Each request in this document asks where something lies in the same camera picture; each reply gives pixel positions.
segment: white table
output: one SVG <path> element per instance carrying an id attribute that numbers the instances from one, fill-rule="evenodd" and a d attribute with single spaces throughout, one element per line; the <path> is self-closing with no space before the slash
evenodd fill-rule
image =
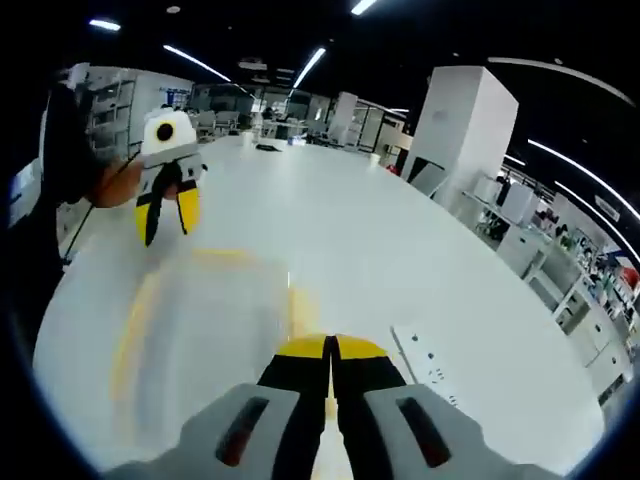
<path id="1" fill-rule="evenodd" d="M 464 385 L 490 447 L 561 473 L 575 466 L 601 437 L 602 412 L 586 371 L 535 294 L 454 217 L 368 159 L 284 142 L 281 149 L 257 151 L 243 136 L 203 146 L 203 218 L 190 236 L 177 228 L 171 205 L 148 250 L 131 205 L 95 212 L 96 234 L 56 291 L 34 359 L 46 397 L 90 461 L 104 469 L 167 447 L 136 449 L 117 437 L 108 384 L 144 273 L 180 245 L 283 262 L 317 308 L 314 329 L 376 342 L 408 381 L 390 326 L 422 324 L 446 345 L 451 375 Z M 225 325 L 211 328 L 228 343 Z M 209 355 L 206 366 L 171 379 L 182 420 L 220 394 L 216 388 L 227 388 L 212 365 L 242 363 L 216 351 L 208 345 L 198 353 Z M 190 395 L 203 395 L 193 384 L 205 380 L 211 398 L 193 401 Z M 251 380 L 246 370 L 237 375 L 237 382 Z"/>

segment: gray gripper base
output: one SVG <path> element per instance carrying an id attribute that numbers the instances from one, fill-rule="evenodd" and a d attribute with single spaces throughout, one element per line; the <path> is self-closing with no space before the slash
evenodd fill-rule
<path id="1" fill-rule="evenodd" d="M 480 426 L 424 385 L 365 393 L 389 454 L 394 480 L 552 480 L 537 465 L 514 465 L 489 449 Z M 414 399 L 447 446 L 449 459 L 429 467 L 400 405 Z"/>
<path id="2" fill-rule="evenodd" d="M 150 462 L 131 462 L 107 472 L 108 480 L 268 480 L 299 394 L 241 384 L 190 418 L 178 445 Z M 237 466 L 218 460 L 216 451 L 232 423 L 252 400 L 268 401 Z"/>

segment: white column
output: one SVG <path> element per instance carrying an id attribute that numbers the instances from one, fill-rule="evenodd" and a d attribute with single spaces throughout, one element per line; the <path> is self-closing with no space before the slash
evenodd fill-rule
<path id="1" fill-rule="evenodd" d="M 329 137 L 335 138 L 340 145 L 346 143 L 349 126 L 353 121 L 358 97 L 347 92 L 340 92 L 338 104 L 329 125 Z"/>
<path id="2" fill-rule="evenodd" d="M 516 99 L 486 68 L 434 69 L 402 177 L 417 157 L 443 167 L 448 179 L 435 200 L 458 214 L 467 204 L 462 191 L 481 174 L 496 177 L 517 113 Z"/>

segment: ceiling light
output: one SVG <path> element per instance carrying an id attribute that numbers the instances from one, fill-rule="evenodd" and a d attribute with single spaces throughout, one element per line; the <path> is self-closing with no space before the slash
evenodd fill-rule
<path id="1" fill-rule="evenodd" d="M 195 58 L 193 58 L 190 55 L 187 55 L 186 53 L 178 50 L 177 48 L 173 48 L 170 45 L 163 45 L 165 50 L 169 50 L 171 53 L 175 53 L 176 55 L 180 55 L 182 58 L 186 58 L 187 60 L 189 60 L 190 62 L 195 63 L 196 65 L 199 65 L 200 67 L 204 68 L 205 70 L 210 71 L 211 73 L 215 73 L 216 75 L 218 75 L 221 79 L 230 82 L 231 80 L 229 79 L 229 77 L 225 77 L 224 75 L 222 75 L 220 72 L 216 72 L 213 68 L 211 68 L 209 65 L 206 65 L 204 63 L 202 63 L 200 60 L 197 60 Z"/>
<path id="2" fill-rule="evenodd" d="M 311 70 L 316 63 L 318 63 L 318 60 L 320 60 L 320 58 L 322 57 L 322 55 L 325 54 L 325 52 L 326 50 L 324 48 L 319 48 L 318 50 L 316 50 L 316 53 L 313 54 L 313 57 L 311 57 L 311 60 L 309 60 L 309 63 L 307 63 L 305 67 L 302 69 L 302 72 L 298 76 L 296 83 L 293 84 L 294 90 L 298 88 L 298 85 L 302 83 L 302 80 L 304 80 L 304 77 L 307 76 L 307 73 L 309 73 L 309 70 Z"/>
<path id="3" fill-rule="evenodd" d="M 360 16 L 365 12 L 365 10 L 367 10 L 374 3 L 376 3 L 376 0 L 361 0 L 361 2 L 358 5 L 353 7 L 353 10 L 351 10 L 351 13 L 353 13 L 354 15 Z"/>
<path id="4" fill-rule="evenodd" d="M 94 27 L 104 28 L 105 30 L 111 30 L 113 32 L 117 32 L 120 30 L 120 25 L 113 22 L 107 22 L 106 20 L 91 20 L 89 25 L 93 25 Z"/>
<path id="5" fill-rule="evenodd" d="M 523 167 L 526 165 L 522 160 L 518 160 L 517 158 L 513 158 L 511 155 L 505 155 L 504 158 L 508 158 L 512 162 L 516 162 L 518 165 L 522 165 Z"/>
<path id="6" fill-rule="evenodd" d="M 555 155 L 556 157 L 558 157 L 561 160 L 564 160 L 565 162 L 567 162 L 568 164 L 576 167 L 578 170 L 580 170 L 582 173 L 584 173 L 585 175 L 588 175 L 589 177 L 591 177 L 593 180 L 595 180 L 596 182 L 598 182 L 600 185 L 602 185 L 604 188 L 607 189 L 607 191 L 609 193 L 611 193 L 611 195 L 613 195 L 614 197 L 616 197 L 620 203 L 622 203 L 627 210 L 629 210 L 634 217 L 636 217 L 636 220 L 640 221 L 640 213 L 638 213 L 638 211 L 633 208 L 631 206 L 631 204 L 629 202 L 627 202 L 624 198 L 622 198 L 622 195 L 620 195 L 618 192 L 616 192 L 613 188 L 611 188 L 611 186 L 609 186 L 608 183 L 606 183 L 604 180 L 602 180 L 600 177 L 598 177 L 596 174 L 591 173 L 589 170 L 587 170 L 586 168 L 584 168 L 582 165 L 580 165 L 577 162 L 574 162 L 573 160 L 571 160 L 569 157 L 565 157 L 564 155 L 562 155 L 561 153 L 556 152 L 555 150 L 551 150 L 549 147 L 545 147 L 544 145 L 538 143 L 538 142 L 534 142 L 533 140 L 528 140 L 528 142 L 538 148 L 541 148 L 542 150 L 545 150 L 553 155 Z"/>
<path id="7" fill-rule="evenodd" d="M 622 234 L 616 229 L 616 227 L 614 227 L 611 224 L 611 222 L 609 220 L 607 220 L 604 217 L 604 215 L 602 215 L 598 210 L 596 210 L 594 207 L 589 205 L 585 200 L 580 198 L 576 193 L 574 193 L 573 191 L 569 190 L 567 187 L 562 185 L 560 182 L 555 182 L 555 183 L 560 188 L 564 189 L 567 193 L 572 195 L 576 200 L 578 200 L 580 203 L 582 203 L 585 207 L 587 207 L 589 210 L 591 210 L 600 220 L 602 220 L 604 222 L 604 224 L 607 225 L 611 229 L 611 231 L 613 233 L 615 233 L 620 238 L 620 240 L 622 240 L 622 243 L 625 244 L 625 246 L 629 249 L 629 251 L 633 254 L 633 256 L 636 257 L 636 261 L 638 262 L 638 264 L 640 264 L 640 255 L 638 255 L 638 253 L 631 247 L 631 245 L 629 244 L 627 239 L 622 236 Z"/>

